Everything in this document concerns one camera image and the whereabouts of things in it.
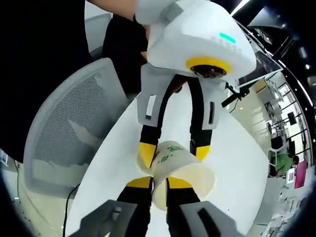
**mesh chair back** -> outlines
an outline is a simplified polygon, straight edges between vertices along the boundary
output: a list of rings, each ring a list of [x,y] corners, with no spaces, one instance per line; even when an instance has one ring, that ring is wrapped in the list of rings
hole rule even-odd
[[[67,78],[42,104],[28,133],[28,188],[66,198],[127,105],[110,59],[95,61]]]

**ceiling light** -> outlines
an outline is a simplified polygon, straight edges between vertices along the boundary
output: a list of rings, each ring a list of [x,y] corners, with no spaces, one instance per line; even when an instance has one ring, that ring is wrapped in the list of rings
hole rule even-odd
[[[238,6],[231,12],[231,16],[234,16],[243,6],[245,6],[250,0],[242,0]]]
[[[279,62],[282,66],[284,66],[284,67],[286,68],[286,65],[285,65],[284,63],[282,63],[281,60],[278,60],[278,62]]]
[[[299,52],[302,58],[307,58],[306,51],[303,47],[300,47]]]
[[[305,90],[305,88],[303,87],[303,85],[301,84],[301,82],[299,80],[297,80],[297,83],[299,84],[299,86],[301,87],[301,89],[303,90],[305,96],[307,97],[309,103],[311,104],[311,106],[313,106],[312,100],[310,98],[310,96],[308,95],[307,91]]]
[[[270,56],[273,56],[273,54],[272,54],[271,52],[269,52],[269,51],[267,51],[267,50],[266,50],[266,52],[267,52]]]

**paper cup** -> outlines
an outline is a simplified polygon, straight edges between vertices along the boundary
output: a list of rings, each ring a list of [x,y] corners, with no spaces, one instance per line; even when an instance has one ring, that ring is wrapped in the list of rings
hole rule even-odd
[[[145,162],[140,155],[140,152],[138,152],[138,155],[136,157],[136,164],[142,172],[144,172],[145,174],[148,174],[148,175],[152,175],[152,169],[146,167]]]
[[[153,202],[164,211],[167,210],[165,184],[167,177],[172,176],[189,182],[201,200],[209,194],[215,184],[213,171],[203,166],[194,155],[173,141],[158,145],[151,173],[154,177]]]

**pink object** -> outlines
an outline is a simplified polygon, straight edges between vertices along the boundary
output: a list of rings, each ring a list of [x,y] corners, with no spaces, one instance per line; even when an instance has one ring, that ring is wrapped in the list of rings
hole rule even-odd
[[[306,160],[297,164],[296,178],[295,178],[295,184],[294,184],[295,189],[298,189],[304,186],[307,166],[308,164]]]

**desk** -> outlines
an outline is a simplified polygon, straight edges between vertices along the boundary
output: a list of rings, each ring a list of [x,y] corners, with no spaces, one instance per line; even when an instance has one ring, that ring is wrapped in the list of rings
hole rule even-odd
[[[254,224],[268,225],[271,222],[279,204],[280,193],[284,184],[285,180],[282,178],[269,178],[267,180],[265,193]]]
[[[159,141],[174,140],[189,149],[191,114],[191,95],[186,84],[168,101]],[[136,166],[141,129],[133,101],[103,141],[81,182],[68,215],[67,236],[79,229],[85,215],[108,199],[116,200],[127,182],[146,176]],[[206,199],[231,216],[239,232],[245,235],[264,194],[268,159],[225,109],[221,111],[218,128],[213,131],[211,146],[203,163],[213,169],[216,183]],[[165,212],[154,204],[146,236],[169,236]]]

